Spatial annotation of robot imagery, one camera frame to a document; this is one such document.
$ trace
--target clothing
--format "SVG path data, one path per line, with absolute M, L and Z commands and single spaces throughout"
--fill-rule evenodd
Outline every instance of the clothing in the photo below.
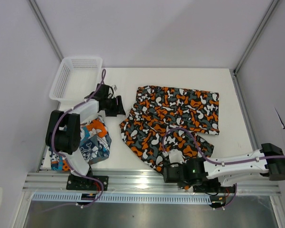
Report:
M 101 116 L 80 125 L 80 145 L 79 149 L 88 164 L 106 160 L 110 155 L 111 137 Z M 61 156 L 53 153 L 49 148 L 52 170 L 68 171 L 68 164 Z
M 121 124 L 122 140 L 157 172 L 170 163 L 162 152 L 162 138 L 167 130 L 183 127 L 192 133 L 219 134 L 219 94 L 190 89 L 148 85 L 139 87 L 136 102 Z M 194 135 L 199 147 L 210 156 L 214 146 Z M 182 131 L 173 132 L 164 142 L 166 152 L 176 149 L 185 159 L 197 156 L 197 149 Z

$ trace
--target folded cloth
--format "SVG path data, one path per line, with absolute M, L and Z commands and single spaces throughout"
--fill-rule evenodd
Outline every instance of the folded cloth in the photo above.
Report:
M 159 86 L 139 87 L 136 102 L 129 116 L 121 124 L 122 140 L 151 168 L 163 172 L 170 163 L 169 154 L 162 152 L 162 138 L 166 131 L 183 127 L 190 132 L 219 134 L 219 94 L 189 89 Z M 202 152 L 210 156 L 214 146 L 193 135 Z M 183 131 L 166 137 L 166 152 L 179 150 L 184 159 L 197 157 L 198 150 Z
M 88 164 L 106 160 L 110 155 L 111 137 L 101 116 L 80 125 L 79 149 L 84 160 Z M 53 153 L 49 148 L 52 170 L 68 171 L 68 164 L 61 157 Z

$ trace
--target plastic basket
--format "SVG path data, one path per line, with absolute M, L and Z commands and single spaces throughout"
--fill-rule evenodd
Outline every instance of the plastic basket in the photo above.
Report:
M 62 103 L 82 101 L 101 81 L 100 57 L 66 57 L 61 61 L 49 97 Z

